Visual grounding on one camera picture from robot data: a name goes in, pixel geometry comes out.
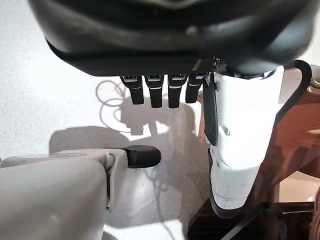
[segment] robotic hand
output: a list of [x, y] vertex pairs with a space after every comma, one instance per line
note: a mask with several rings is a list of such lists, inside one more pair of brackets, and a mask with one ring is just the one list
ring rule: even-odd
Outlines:
[[[319, 0], [29, 0], [52, 51], [94, 76], [121, 76], [132, 103], [143, 104], [143, 76], [153, 108], [170, 108], [203, 84], [211, 147], [211, 203], [233, 217], [244, 205], [274, 124], [310, 83], [294, 61], [308, 47]], [[302, 71], [289, 101], [278, 104], [285, 67]]]

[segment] white plastic casing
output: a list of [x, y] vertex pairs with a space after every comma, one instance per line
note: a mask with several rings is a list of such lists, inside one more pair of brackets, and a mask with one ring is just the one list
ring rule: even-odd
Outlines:
[[283, 66], [264, 79], [215, 74], [218, 141], [210, 148], [210, 180], [222, 209], [237, 209], [246, 202], [267, 152], [283, 75]]

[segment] gray plastic part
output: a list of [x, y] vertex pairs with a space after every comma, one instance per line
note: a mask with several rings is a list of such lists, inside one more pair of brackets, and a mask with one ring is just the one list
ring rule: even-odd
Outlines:
[[0, 240], [101, 240], [106, 205], [114, 205], [127, 168], [122, 149], [65, 150], [3, 160]]

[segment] black robotic finger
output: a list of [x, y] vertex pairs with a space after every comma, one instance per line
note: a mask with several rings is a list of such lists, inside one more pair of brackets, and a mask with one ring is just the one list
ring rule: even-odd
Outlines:
[[142, 76], [120, 76], [122, 83], [130, 90], [134, 105], [144, 104], [144, 90]]
[[149, 88], [152, 108], [162, 107], [162, 86], [164, 84], [164, 75], [144, 76], [145, 83]]
[[197, 101], [199, 89], [203, 83], [203, 79], [208, 75], [208, 72], [190, 73], [188, 84], [185, 91], [185, 103], [193, 104]]
[[180, 93], [182, 86], [186, 83], [187, 74], [168, 75], [168, 102], [169, 108], [176, 109], [180, 105]]
[[154, 146], [133, 145], [123, 148], [128, 158], [130, 169], [144, 169], [158, 165], [161, 161], [161, 152]]

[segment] black rubber tip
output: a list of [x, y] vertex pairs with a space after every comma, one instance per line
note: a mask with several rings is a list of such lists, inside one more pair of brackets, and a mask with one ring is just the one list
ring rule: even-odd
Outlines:
[[219, 207], [215, 201], [212, 189], [210, 189], [210, 203], [215, 214], [217, 214], [222, 219], [232, 219], [236, 217], [242, 209], [242, 207], [236, 209], [223, 209]]
[[154, 146], [133, 145], [124, 148], [128, 158], [128, 168], [144, 169], [158, 165], [161, 152]]

